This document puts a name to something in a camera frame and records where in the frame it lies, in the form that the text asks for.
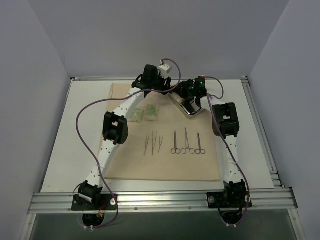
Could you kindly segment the metal instrument tray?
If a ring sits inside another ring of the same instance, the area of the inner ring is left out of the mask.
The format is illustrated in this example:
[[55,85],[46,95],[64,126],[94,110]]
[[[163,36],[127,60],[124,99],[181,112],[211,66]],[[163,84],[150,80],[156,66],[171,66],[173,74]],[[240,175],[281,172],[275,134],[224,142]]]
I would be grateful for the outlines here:
[[192,97],[182,98],[174,92],[169,93],[168,96],[177,108],[189,119],[194,118],[204,111],[202,107],[196,104],[196,100]]

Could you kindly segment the green cotton ball packet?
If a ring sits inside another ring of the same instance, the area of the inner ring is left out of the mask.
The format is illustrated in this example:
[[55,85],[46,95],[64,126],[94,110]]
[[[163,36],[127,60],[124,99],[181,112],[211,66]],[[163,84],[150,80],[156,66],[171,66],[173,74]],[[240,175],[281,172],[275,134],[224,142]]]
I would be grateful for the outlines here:
[[145,121],[151,121],[151,122],[158,121],[159,109],[160,109],[160,106],[158,104],[148,104],[148,105],[146,105],[145,108],[144,108],[143,119]]

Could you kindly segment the green gauze packet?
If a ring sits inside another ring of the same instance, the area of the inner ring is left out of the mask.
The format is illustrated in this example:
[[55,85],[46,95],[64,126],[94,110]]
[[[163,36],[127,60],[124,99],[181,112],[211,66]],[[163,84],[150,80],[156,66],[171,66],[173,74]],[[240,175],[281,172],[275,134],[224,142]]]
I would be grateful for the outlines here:
[[135,108],[130,117],[128,118],[128,122],[130,123],[140,123],[143,119],[143,113],[144,109],[143,108]]

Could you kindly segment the beige surgical wrap cloth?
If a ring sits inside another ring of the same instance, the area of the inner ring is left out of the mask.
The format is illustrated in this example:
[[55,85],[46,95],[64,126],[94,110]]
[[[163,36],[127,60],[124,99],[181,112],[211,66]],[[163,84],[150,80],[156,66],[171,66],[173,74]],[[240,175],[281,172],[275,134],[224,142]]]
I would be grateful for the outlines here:
[[[212,128],[211,113],[204,110],[193,118],[187,118],[172,102],[168,95],[152,92],[140,102],[139,108],[159,105],[158,121],[128,123],[128,139],[116,151],[104,176],[117,180],[147,181],[219,181],[220,171]],[[171,154],[174,147],[174,132],[177,148],[185,147],[185,128],[191,148],[198,148],[197,133],[205,154]],[[157,132],[154,154],[152,155],[152,132]],[[145,139],[149,143],[144,155]],[[163,136],[158,153],[159,136]]]

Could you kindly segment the metal hemostat clamp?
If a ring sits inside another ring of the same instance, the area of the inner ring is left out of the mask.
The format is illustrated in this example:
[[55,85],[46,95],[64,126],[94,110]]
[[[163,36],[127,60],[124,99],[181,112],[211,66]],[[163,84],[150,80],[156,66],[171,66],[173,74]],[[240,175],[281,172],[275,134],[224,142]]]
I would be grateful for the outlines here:
[[190,147],[190,144],[189,144],[187,128],[185,128],[185,147],[181,149],[181,153],[182,154],[186,154],[186,153],[194,154],[195,153],[195,149]]

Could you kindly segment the surgical scissors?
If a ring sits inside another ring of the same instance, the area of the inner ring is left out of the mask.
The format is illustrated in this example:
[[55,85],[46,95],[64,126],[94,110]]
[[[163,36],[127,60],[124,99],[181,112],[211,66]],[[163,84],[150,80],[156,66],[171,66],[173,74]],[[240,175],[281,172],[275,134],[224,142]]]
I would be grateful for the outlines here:
[[174,142],[173,142],[173,148],[171,149],[171,154],[180,154],[181,153],[181,150],[178,148],[178,145],[177,145],[177,132],[174,131],[174,138],[173,138]]

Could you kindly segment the small curved metal scissors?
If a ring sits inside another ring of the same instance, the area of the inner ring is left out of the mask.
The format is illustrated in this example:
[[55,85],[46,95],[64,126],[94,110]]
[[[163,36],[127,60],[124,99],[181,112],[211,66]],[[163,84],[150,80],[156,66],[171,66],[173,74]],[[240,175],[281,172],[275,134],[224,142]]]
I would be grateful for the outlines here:
[[197,155],[204,155],[206,153],[206,150],[202,148],[201,137],[199,132],[197,132],[197,143],[198,143],[198,147],[195,149],[195,153]]

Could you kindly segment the short metal tweezers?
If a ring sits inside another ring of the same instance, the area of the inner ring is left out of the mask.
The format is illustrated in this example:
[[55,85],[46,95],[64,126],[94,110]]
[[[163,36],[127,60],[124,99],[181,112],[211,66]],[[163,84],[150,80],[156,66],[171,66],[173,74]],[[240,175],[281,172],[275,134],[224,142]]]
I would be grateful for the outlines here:
[[158,139],[158,153],[160,152],[161,146],[163,144],[163,138],[164,138],[163,135],[159,136],[159,139]]

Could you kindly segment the curved metal tweezers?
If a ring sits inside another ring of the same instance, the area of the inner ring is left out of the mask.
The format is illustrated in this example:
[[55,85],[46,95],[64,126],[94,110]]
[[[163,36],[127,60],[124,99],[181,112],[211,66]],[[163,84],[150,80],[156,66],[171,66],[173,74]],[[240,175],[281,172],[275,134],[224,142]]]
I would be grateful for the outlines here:
[[149,140],[150,140],[150,136],[147,135],[147,136],[145,137],[145,145],[144,145],[144,152],[143,152],[143,155],[144,155],[144,156],[145,156],[146,153],[147,153],[147,149],[148,149],[148,145],[149,145]]

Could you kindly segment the long straight metal forceps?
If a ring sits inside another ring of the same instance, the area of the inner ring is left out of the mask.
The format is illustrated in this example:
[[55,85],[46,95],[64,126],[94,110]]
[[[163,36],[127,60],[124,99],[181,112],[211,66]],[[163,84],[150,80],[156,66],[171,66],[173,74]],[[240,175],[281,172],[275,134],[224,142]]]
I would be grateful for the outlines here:
[[154,155],[156,141],[157,141],[157,131],[156,132],[153,131],[151,136],[151,155],[152,156]]

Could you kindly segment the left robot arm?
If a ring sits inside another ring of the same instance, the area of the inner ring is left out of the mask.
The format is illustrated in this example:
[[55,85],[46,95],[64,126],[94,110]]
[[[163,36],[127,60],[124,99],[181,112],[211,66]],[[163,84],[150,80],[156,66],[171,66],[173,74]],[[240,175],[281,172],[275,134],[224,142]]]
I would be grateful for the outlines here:
[[[147,64],[144,67],[143,74],[139,75],[132,83],[126,97],[97,100],[85,106],[78,113],[76,117],[77,134],[94,157],[97,165],[97,167],[91,170],[89,176],[78,189],[78,195],[83,199],[82,202],[88,209],[95,210],[100,206],[103,189],[101,181],[104,181],[104,177],[102,176],[103,170],[109,167],[115,152],[120,145],[126,142],[129,136],[127,116],[145,99],[148,93],[157,92],[165,95],[171,91],[172,79],[169,77],[171,70],[172,67],[165,63],[158,67]],[[107,101],[120,101],[120,104],[112,112],[108,111],[104,115],[102,150],[96,156],[80,134],[79,119],[81,114],[89,107]]]

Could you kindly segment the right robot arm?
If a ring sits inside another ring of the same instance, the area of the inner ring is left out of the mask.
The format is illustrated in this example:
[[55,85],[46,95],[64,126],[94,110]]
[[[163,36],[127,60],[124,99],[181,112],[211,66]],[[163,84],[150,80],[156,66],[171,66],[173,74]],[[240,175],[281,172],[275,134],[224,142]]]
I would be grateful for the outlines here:
[[[206,87],[206,79],[216,80],[221,86],[221,95],[210,93]],[[239,188],[244,195],[250,191],[248,180],[239,165],[237,137],[240,131],[240,122],[237,108],[233,102],[225,102],[224,87],[220,80],[215,77],[199,76],[177,83],[173,87],[173,93],[180,98],[178,105],[190,115],[196,109],[208,110],[212,117],[212,129],[215,136],[219,137],[223,144],[223,182],[228,189],[222,193],[223,203],[234,206],[240,201],[240,194],[233,188]]]

